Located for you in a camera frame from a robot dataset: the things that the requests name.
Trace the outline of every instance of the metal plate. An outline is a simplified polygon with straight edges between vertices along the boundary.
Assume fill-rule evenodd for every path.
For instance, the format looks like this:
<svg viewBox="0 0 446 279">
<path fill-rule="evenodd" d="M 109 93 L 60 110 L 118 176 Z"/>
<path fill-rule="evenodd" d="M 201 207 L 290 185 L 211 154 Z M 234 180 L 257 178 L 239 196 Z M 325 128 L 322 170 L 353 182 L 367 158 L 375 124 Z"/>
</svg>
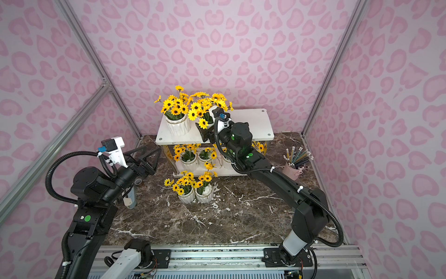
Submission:
<svg viewBox="0 0 446 279">
<path fill-rule="evenodd" d="M 265 248 L 265 249 L 263 249 L 264 257 L 262 258 L 262 261 L 265 263 L 266 267 L 286 267 L 286 265 L 282 264 L 282 262 L 281 262 L 279 252 L 280 252 L 279 248 Z M 301 254 L 297 258 L 298 262 L 295 265 L 295 267 L 298 267 L 300 265 L 299 258 L 302 259 L 304 267 L 312 267 L 313 260 L 311 257 L 308 257 L 309 255 L 310 255 L 310 251 L 308 251 L 308 252 L 302 251 Z"/>
<path fill-rule="evenodd" d="M 158 269 L 168 268 L 170 262 L 170 250 L 153 250 L 153 254 L 157 259 Z"/>
</svg>

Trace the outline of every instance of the wire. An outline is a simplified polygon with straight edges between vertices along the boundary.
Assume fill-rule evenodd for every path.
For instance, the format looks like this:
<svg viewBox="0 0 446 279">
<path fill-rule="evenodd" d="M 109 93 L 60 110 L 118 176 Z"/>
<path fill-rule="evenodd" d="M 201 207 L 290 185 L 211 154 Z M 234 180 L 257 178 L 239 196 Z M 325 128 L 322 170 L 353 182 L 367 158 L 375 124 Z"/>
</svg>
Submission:
<svg viewBox="0 0 446 279">
<path fill-rule="evenodd" d="M 318 259 L 316 259 L 316 254 L 314 253 L 313 248 L 308 247 L 308 250 L 310 250 L 311 254 L 313 255 L 313 264 L 314 264 L 313 276 L 311 276 L 310 279 L 314 279 L 316 277 L 316 273 L 318 272 Z"/>
</svg>

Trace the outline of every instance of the pink wall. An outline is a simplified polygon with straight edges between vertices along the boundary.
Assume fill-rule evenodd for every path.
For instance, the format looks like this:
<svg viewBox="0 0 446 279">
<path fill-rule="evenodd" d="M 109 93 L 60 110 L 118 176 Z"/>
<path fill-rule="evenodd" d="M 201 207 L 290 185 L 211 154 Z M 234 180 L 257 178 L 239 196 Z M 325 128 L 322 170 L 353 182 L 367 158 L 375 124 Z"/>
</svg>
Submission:
<svg viewBox="0 0 446 279">
<path fill-rule="evenodd" d="M 159 95 L 225 93 L 301 131 L 356 0 L 73 0 L 124 102 L 156 134 Z"/>
<path fill-rule="evenodd" d="M 137 138 L 124 116 L 106 96 L 60 156 L 79 150 L 94 151 L 101 146 L 101 140 L 114 136 L 123 137 L 124 150 L 136 145 Z M 75 198 L 70 193 L 73 176 L 87 166 L 102 170 L 94 157 L 78 156 L 62 163 L 53 177 L 54 189 Z M 62 259 L 61 239 L 74 212 L 72 204 L 47 194 L 43 175 L 0 228 L 0 278 L 54 278 Z"/>
<path fill-rule="evenodd" d="M 100 81 L 51 0 L 2 1 L 0 28 L 2 200 Z"/>
<path fill-rule="evenodd" d="M 374 278 L 446 277 L 445 9 L 372 1 L 309 133 Z"/>
</svg>

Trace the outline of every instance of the pencil holder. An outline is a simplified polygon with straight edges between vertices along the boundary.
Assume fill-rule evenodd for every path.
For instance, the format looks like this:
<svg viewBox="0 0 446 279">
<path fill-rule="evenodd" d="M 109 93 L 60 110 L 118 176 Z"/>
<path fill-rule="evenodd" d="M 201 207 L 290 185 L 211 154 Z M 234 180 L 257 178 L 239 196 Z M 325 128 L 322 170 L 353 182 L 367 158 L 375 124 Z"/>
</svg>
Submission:
<svg viewBox="0 0 446 279">
<path fill-rule="evenodd" d="M 282 171 L 286 176 L 291 178 L 292 180 L 296 180 L 299 178 L 299 175 L 302 173 L 302 169 L 296 170 L 290 167 L 287 163 L 285 163 L 285 167 Z"/>
</svg>

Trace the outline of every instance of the brown marble surface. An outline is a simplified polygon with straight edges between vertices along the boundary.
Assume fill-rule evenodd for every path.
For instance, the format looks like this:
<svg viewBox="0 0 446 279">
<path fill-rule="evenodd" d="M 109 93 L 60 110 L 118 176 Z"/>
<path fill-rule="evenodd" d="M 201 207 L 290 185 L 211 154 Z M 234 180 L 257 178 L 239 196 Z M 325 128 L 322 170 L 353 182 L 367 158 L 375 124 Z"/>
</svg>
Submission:
<svg viewBox="0 0 446 279">
<path fill-rule="evenodd" d="M 298 133 L 274 136 L 266 157 L 282 168 L 285 149 L 303 144 Z M 145 136 L 144 144 L 156 147 L 154 138 Z M 127 209 L 119 205 L 104 245 L 124 245 L 132 237 L 148 239 L 153 244 L 280 243 L 291 230 L 291 208 L 256 180 L 247 176 L 215 178 L 217 191 L 212 202 L 184 205 L 175 192 L 164 187 L 164 180 L 172 178 L 172 173 L 162 154 L 156 174 L 136 188 L 137 206 Z M 311 166 L 298 182 L 319 187 Z M 329 241 L 337 237 L 327 228 L 319 235 Z"/>
</svg>

